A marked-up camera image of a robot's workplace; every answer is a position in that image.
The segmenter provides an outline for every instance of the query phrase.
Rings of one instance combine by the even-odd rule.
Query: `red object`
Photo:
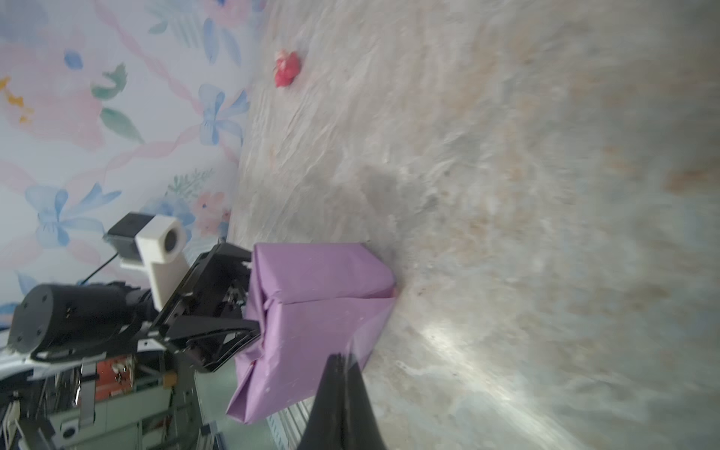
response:
[[[297,53],[288,54],[285,50],[280,50],[275,60],[275,86],[289,86],[298,73],[300,73],[300,58]]]

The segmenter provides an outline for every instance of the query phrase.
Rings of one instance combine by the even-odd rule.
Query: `floral patterned fabric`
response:
[[[0,328],[130,211],[227,235],[262,0],[0,0]],[[108,265],[96,281],[146,285]]]

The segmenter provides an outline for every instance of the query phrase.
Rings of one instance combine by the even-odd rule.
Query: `black cable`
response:
[[[83,284],[87,283],[88,280],[93,277],[93,275],[95,275],[96,273],[98,273],[99,271],[101,271],[105,266],[107,266],[108,264],[110,264],[110,263],[112,262],[112,260],[115,259],[115,258],[117,258],[117,253],[116,253],[115,255],[113,255],[110,259],[108,259],[107,261],[105,261],[105,264],[103,264],[102,266],[100,266],[100,267],[98,267],[97,269],[95,269],[95,272],[91,273],[90,275],[88,275],[87,278],[85,278],[83,281],[81,281],[81,282],[80,282],[80,285],[82,286]]]

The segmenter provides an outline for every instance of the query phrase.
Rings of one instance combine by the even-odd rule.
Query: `purple package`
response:
[[[228,415],[254,423],[315,395],[330,354],[361,367],[395,303],[392,271],[362,244],[258,244],[245,317],[261,338],[235,355]]]

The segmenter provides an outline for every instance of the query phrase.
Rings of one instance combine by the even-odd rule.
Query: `black cylindrical motor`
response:
[[[133,290],[123,284],[39,284],[15,309],[8,346],[33,358],[46,351],[85,356],[133,321],[135,310],[126,300]]]

